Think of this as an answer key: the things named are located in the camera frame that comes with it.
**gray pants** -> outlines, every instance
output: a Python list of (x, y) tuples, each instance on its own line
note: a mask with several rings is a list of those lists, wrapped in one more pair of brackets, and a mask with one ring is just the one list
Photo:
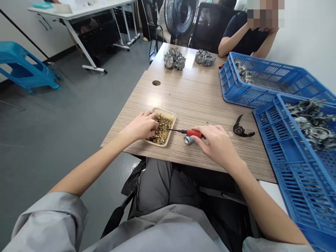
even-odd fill
[(199, 208), (201, 201), (193, 181), (175, 170), (171, 162), (146, 158), (146, 170), (137, 181), (136, 195), (129, 218), (152, 213), (171, 204)]

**blue plastic crate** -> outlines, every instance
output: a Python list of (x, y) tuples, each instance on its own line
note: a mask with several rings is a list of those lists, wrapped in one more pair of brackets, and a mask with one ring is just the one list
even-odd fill
[[(241, 80), (234, 59), (251, 71), (253, 84)], [(281, 92), (336, 103), (336, 96), (305, 69), (244, 54), (230, 52), (219, 78), (225, 101), (255, 109)]]
[[(336, 151), (315, 152), (307, 142), (285, 105), (302, 100), (277, 94), (253, 114), (290, 217), (315, 247), (336, 251)], [(334, 104), (323, 105), (336, 114)], [(336, 122), (328, 126), (336, 132)]]

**hand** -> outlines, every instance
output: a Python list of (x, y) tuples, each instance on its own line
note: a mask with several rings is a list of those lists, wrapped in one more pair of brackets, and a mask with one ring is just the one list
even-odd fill
[(239, 168), (247, 167), (222, 126), (197, 126), (193, 130), (200, 131), (209, 142), (206, 144), (201, 138), (191, 136), (203, 153), (222, 166), (229, 174), (232, 175), (232, 173), (238, 172)]
[(141, 112), (130, 124), (120, 131), (119, 134), (131, 139), (131, 143), (140, 139), (152, 137), (159, 127), (159, 123), (155, 121), (154, 118), (159, 117), (152, 111)]

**beige tray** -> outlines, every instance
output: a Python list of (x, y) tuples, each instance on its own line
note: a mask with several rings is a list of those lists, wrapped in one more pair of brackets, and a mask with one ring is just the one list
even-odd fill
[[(153, 108), (152, 111), (158, 115), (161, 114), (162, 117), (164, 118), (168, 118), (169, 120), (171, 120), (173, 123), (171, 124), (171, 129), (174, 127), (174, 124), (175, 124), (175, 121), (176, 121), (176, 114), (172, 113), (172, 112), (169, 112), (167, 110), (164, 110), (164, 109), (161, 109), (161, 108)], [(165, 141), (165, 143), (163, 145), (160, 145), (158, 143), (153, 143), (151, 141), (148, 141), (146, 139), (143, 139), (145, 142), (147, 143), (150, 143), (150, 144), (153, 144), (153, 145), (156, 145), (156, 146), (159, 146), (159, 147), (166, 147), (168, 141), (169, 141), (169, 137), (170, 137), (170, 134), (172, 133), (172, 131), (169, 131), (168, 132), (168, 136), (167, 136), (167, 139)]]

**gray floor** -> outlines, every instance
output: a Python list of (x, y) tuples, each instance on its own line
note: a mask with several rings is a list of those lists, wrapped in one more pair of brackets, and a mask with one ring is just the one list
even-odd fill
[[(0, 100), (0, 250), (9, 242), (20, 213), (78, 164), (100, 149), (108, 130), (149, 67), (149, 42), (137, 41), (103, 64), (108, 74), (88, 72), (74, 52), (56, 62), (62, 89), (30, 95), (13, 85)], [(125, 198), (123, 183), (139, 160), (121, 153), (82, 196), (89, 210), (81, 250), (100, 238), (112, 211)]]

